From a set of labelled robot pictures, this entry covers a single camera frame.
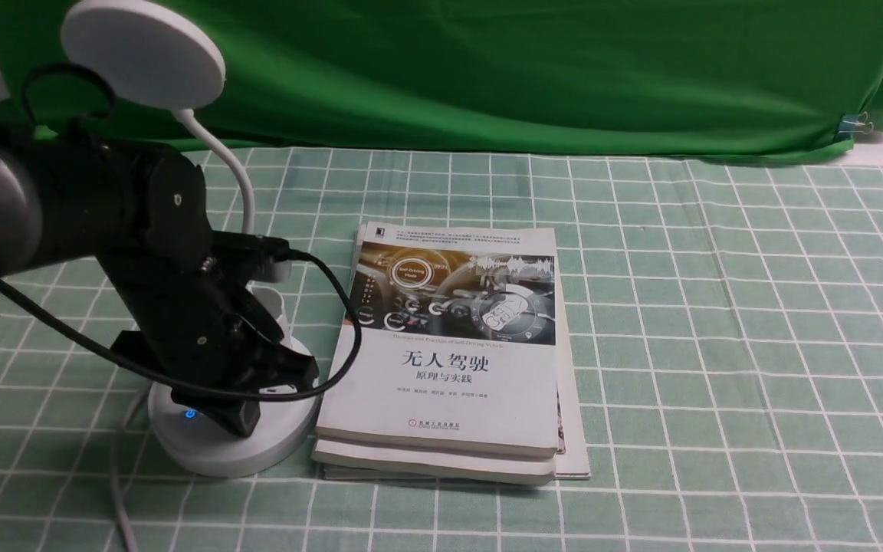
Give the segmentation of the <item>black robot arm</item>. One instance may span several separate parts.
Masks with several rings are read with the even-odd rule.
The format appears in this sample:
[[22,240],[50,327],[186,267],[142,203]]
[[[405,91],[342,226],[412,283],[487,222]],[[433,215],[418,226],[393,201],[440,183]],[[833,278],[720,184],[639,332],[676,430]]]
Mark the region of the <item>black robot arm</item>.
[[[316,360],[284,343],[248,286],[300,255],[281,238],[214,230],[206,199],[203,171],[175,148],[0,129],[0,294],[248,438],[261,404],[319,394]],[[136,325],[109,346],[5,283],[82,258],[96,259]]]

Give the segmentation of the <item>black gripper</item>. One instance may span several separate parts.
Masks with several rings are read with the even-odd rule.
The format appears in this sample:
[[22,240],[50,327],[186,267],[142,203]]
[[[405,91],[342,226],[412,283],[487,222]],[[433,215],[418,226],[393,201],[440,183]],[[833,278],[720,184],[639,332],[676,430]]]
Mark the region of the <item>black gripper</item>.
[[108,278],[138,330],[123,330],[110,350],[130,373],[182,397],[234,438],[260,422],[312,408],[317,360],[300,343],[283,343],[279,323],[248,290],[218,273],[212,252],[193,258],[148,249],[113,249]]

